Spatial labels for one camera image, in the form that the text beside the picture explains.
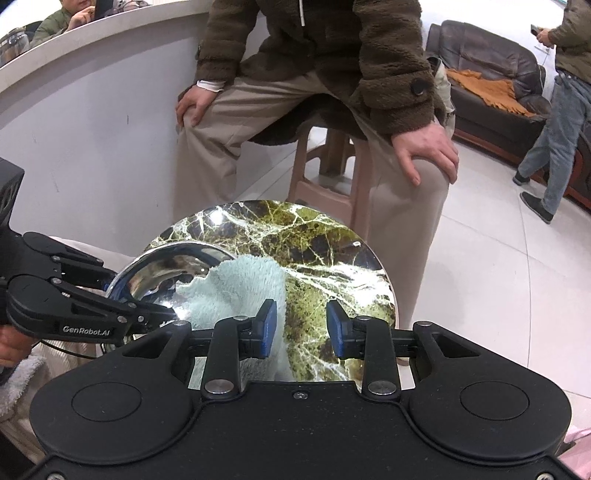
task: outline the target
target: cable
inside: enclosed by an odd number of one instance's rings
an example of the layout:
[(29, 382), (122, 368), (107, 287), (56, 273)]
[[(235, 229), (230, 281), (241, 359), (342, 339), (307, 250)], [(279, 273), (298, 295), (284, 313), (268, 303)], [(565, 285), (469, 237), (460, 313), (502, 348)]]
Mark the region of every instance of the cable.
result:
[(546, 47), (546, 58), (544, 59), (544, 61), (542, 62), (542, 65), (545, 67), (546, 66), (546, 60), (548, 60), (548, 57), (550, 56), (550, 49), (548, 47)]
[(53, 348), (54, 350), (57, 350), (58, 352), (65, 353), (66, 355), (76, 356), (78, 358), (84, 358), (87, 360), (94, 360), (96, 358), (95, 356), (82, 355), (81, 353), (70, 352), (68, 350), (64, 350), (63, 348), (59, 348), (58, 346), (47, 343), (45, 340), (39, 340), (39, 343), (41, 343), (45, 346), (48, 346), (49, 348)]

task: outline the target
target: light blue towel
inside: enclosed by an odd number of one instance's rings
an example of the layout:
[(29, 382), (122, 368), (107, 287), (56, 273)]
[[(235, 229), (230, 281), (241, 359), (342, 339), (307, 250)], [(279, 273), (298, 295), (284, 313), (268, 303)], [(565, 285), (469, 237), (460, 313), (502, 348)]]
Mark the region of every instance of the light blue towel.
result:
[[(243, 255), (212, 268), (207, 277), (177, 286), (174, 303), (184, 297), (186, 310), (176, 308), (179, 318), (193, 329), (213, 328), (218, 320), (245, 315), (254, 317), (266, 299), (277, 302), (277, 330), (266, 360), (241, 362), (242, 388), (249, 380), (293, 381), (283, 341), (285, 328), (285, 272), (272, 258)], [(195, 359), (189, 388), (201, 386), (204, 358)]]
[(22, 397), (33, 375), (45, 363), (44, 358), (32, 353), (25, 358), (12, 372), (8, 381), (0, 387), (0, 421), (7, 416)]

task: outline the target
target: fuzzy towel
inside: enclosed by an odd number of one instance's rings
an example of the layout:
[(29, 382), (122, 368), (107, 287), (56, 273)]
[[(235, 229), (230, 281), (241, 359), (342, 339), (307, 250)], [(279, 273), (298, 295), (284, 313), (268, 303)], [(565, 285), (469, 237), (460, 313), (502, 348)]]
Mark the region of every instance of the fuzzy towel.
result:
[[(292, 381), (293, 375), (283, 342), (285, 327), (285, 272), (272, 258), (243, 255), (212, 268), (207, 277), (177, 286), (172, 304), (177, 315), (188, 320), (194, 330), (213, 328), (218, 320), (246, 315), (253, 317), (266, 299), (277, 302), (277, 330), (269, 358), (241, 362), (242, 387), (248, 380)], [(205, 358), (195, 359), (190, 388), (201, 386)]]
[(17, 365), (10, 379), (0, 387), (0, 419), (11, 412), (43, 363), (45, 360), (42, 356), (32, 353)]
[(472, 70), (447, 69), (447, 76), (469, 92), (478, 95), (488, 106), (517, 115), (535, 116), (515, 99), (513, 82), (509, 79), (485, 80), (482, 73)]

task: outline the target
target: white curved counter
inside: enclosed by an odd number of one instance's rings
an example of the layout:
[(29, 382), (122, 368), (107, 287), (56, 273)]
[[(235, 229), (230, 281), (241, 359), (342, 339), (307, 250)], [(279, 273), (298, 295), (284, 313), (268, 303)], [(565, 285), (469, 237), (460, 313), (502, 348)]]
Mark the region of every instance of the white curved counter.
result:
[[(177, 95), (211, 0), (107, 17), (0, 69), (0, 157), (25, 169), (11, 225), (136, 255), (171, 225)], [(261, 17), (246, 54), (267, 36)], [(238, 192), (294, 149), (245, 145)]]

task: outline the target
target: white tile floor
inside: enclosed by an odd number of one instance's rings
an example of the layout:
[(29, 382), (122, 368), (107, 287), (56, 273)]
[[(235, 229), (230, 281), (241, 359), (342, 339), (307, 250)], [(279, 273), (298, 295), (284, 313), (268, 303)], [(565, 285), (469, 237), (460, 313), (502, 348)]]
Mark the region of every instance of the white tile floor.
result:
[[(314, 129), (309, 147), (323, 135)], [(591, 215), (564, 200), (553, 223), (544, 224), (519, 200), (511, 167), (457, 146), (459, 179), (450, 188), (414, 320), (434, 321), (550, 378), (567, 392), (573, 425), (591, 427)], [(241, 199), (285, 200), (293, 156)], [(310, 162), (306, 176), (317, 172)], [(543, 192), (539, 184), (527, 189)], [(412, 387), (409, 371), (402, 384)]]

